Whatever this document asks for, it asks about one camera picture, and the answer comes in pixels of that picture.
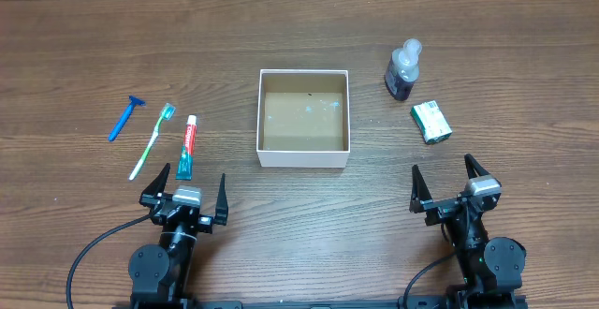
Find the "green white soap pack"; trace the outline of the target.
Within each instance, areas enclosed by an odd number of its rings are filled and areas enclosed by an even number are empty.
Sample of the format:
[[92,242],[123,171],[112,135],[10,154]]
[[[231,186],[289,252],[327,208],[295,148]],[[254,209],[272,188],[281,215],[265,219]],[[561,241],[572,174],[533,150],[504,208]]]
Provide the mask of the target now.
[[453,131],[435,100],[415,105],[410,111],[426,144],[448,139]]

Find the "green white toothbrush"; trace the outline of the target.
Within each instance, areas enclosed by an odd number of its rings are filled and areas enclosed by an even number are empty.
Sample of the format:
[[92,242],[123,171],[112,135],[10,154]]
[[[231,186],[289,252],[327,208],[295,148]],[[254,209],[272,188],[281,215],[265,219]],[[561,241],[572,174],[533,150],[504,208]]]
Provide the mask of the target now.
[[146,145],[146,148],[144,149],[144,152],[140,156],[136,166],[132,169],[132,171],[130,172],[130,174],[128,176],[129,181],[133,181],[138,176],[150,151],[152,150],[155,142],[157,141],[157,139],[159,137],[161,124],[165,121],[169,121],[172,118],[172,116],[175,114],[175,111],[176,111],[176,108],[169,103],[166,103],[165,106],[163,107],[163,109],[161,110],[160,116],[153,127],[153,133],[151,135],[151,138],[149,139],[149,141]]

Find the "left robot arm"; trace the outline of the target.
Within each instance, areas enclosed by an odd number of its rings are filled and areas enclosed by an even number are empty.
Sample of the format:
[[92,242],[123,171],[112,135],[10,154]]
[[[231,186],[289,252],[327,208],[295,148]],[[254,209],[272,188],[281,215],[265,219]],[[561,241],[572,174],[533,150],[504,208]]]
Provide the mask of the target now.
[[222,176],[213,215],[201,212],[201,190],[179,186],[174,193],[165,191],[170,164],[141,192],[139,204],[149,209],[149,219],[162,228],[157,244],[137,249],[129,260],[132,279],[132,308],[199,308],[186,284],[197,235],[211,234],[216,225],[228,218],[226,177]]

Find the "red green toothpaste tube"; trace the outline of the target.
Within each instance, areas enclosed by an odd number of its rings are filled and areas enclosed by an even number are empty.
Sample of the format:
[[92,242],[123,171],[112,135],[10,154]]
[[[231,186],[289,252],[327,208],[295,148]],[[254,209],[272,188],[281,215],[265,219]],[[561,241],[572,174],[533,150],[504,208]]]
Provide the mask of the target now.
[[193,154],[195,151],[195,138],[197,133],[197,117],[189,115],[187,118],[182,152],[176,173],[177,180],[191,181],[193,177]]

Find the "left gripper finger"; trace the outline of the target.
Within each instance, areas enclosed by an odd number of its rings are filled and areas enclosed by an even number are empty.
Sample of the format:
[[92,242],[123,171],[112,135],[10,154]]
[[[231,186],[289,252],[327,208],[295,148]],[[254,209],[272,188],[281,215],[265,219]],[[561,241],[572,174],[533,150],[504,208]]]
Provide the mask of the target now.
[[226,198],[226,175],[221,176],[218,196],[215,204],[215,215],[213,223],[215,225],[225,226],[228,219],[228,202]]
[[142,191],[141,195],[143,197],[157,197],[160,193],[163,193],[168,181],[169,172],[170,164],[167,163],[156,178]]

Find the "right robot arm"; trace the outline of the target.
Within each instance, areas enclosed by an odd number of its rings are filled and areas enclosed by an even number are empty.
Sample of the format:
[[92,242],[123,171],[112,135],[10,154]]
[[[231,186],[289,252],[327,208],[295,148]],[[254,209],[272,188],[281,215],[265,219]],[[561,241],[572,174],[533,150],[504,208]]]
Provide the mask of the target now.
[[[471,154],[464,156],[468,181],[453,199],[435,201],[417,165],[412,167],[409,210],[424,213],[425,224],[439,225],[453,252],[418,272],[399,298],[401,308],[526,308],[526,298],[516,294],[527,252],[507,237],[490,238],[483,214],[493,210],[502,194],[502,184]],[[460,266],[463,283],[446,288],[443,295],[413,295],[411,290],[425,273],[450,259]]]

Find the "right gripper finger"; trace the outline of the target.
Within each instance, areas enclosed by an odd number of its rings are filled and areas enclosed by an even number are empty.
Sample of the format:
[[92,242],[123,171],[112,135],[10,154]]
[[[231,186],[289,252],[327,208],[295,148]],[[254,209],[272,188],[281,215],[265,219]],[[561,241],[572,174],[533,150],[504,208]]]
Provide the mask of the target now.
[[489,175],[489,172],[485,170],[471,154],[466,154],[464,156],[464,162],[470,179]]
[[424,213],[432,203],[431,193],[419,170],[418,165],[412,167],[412,192],[409,211],[411,213]]

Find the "purple soap dispenser bottle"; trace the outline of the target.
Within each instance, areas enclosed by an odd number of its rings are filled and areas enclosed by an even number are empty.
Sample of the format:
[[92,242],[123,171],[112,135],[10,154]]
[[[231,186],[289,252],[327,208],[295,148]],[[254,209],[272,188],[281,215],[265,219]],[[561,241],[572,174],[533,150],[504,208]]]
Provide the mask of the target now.
[[399,101],[406,100],[419,77],[419,55],[422,45],[415,38],[407,39],[403,46],[391,54],[385,73],[389,93]]

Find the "blue disposable razor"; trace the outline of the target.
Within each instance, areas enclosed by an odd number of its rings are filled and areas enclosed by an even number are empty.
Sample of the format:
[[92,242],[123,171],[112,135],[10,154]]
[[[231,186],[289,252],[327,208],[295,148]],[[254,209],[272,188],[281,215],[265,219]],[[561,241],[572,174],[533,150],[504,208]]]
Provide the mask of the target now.
[[123,113],[121,114],[119,120],[117,121],[117,123],[115,124],[113,129],[110,131],[110,133],[107,137],[108,141],[116,140],[116,138],[120,134],[121,130],[123,129],[124,125],[128,121],[129,117],[133,113],[133,110],[135,109],[136,106],[145,106],[146,105],[146,102],[138,97],[129,96],[128,98],[129,98],[129,104],[126,106],[126,108],[124,109]]

